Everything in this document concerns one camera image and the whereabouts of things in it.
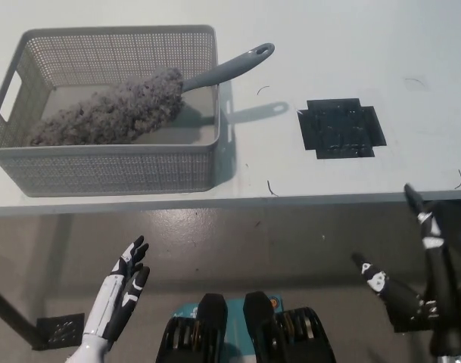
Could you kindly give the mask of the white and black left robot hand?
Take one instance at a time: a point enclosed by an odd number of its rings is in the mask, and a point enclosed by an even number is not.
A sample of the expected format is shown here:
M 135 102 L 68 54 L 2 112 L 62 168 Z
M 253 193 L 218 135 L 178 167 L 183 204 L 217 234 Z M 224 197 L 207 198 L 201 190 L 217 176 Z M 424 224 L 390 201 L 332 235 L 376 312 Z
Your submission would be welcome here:
M 148 243 L 139 236 L 116 261 L 111 273 L 104 279 L 86 322 L 83 335 L 103 337 L 126 283 L 142 268 L 141 261 Z

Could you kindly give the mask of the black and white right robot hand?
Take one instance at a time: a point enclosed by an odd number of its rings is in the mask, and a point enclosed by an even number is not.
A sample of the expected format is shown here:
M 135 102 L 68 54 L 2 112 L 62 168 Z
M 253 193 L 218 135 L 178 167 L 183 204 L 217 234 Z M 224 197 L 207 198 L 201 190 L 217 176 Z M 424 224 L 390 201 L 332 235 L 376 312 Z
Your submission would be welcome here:
M 429 351 L 438 362 L 461 362 L 461 286 L 450 251 L 461 253 L 461 206 L 425 202 L 411 185 L 403 187 L 420 227 L 427 284 L 423 294 L 401 283 L 360 253 L 352 260 L 373 293 L 385 304 L 394 330 L 432 332 Z

